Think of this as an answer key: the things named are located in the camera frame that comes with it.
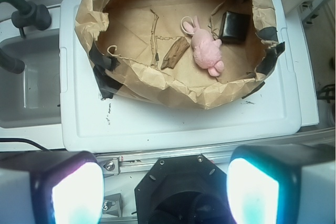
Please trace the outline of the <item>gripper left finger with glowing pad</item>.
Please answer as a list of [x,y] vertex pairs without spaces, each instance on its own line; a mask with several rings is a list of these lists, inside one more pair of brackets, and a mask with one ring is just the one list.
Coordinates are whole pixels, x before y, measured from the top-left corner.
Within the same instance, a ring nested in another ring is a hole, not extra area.
[[98,223],[103,198],[91,152],[1,153],[1,223]]

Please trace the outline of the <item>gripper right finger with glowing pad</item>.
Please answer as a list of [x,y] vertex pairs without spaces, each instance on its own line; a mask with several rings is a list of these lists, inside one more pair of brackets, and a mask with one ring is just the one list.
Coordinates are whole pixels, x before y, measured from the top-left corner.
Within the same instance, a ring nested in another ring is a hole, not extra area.
[[335,147],[239,146],[226,187],[237,223],[335,223]]

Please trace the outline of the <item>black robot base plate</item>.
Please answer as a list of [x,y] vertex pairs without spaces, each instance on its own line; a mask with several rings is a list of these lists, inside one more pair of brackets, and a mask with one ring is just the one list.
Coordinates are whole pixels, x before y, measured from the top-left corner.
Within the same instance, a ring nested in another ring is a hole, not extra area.
[[160,158],[134,189],[138,223],[235,223],[226,179],[202,154]]

